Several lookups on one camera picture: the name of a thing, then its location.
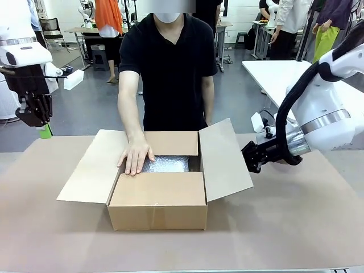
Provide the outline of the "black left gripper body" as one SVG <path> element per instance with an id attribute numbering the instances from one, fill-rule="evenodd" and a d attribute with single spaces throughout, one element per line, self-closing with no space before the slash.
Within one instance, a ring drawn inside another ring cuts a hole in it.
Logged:
<path id="1" fill-rule="evenodd" d="M 9 89 L 19 96 L 49 94 L 49 88 L 39 64 L 17 68 L 5 68 Z"/>

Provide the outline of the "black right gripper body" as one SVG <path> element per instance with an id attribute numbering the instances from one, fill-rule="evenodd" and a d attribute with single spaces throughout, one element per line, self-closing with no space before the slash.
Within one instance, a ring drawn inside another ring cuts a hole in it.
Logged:
<path id="1" fill-rule="evenodd" d="M 263 164 L 284 160 L 283 151 L 276 142 L 265 142 L 263 144 L 265 158 Z"/>

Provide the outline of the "person's right hand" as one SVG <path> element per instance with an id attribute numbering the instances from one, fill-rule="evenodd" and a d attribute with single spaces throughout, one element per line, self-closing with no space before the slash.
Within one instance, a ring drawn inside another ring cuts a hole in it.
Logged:
<path id="1" fill-rule="evenodd" d="M 155 161 L 151 146 L 145 139 L 132 140 L 121 154 L 117 167 L 120 168 L 125 162 L 125 174 L 135 176 L 141 173 L 146 158 Z"/>

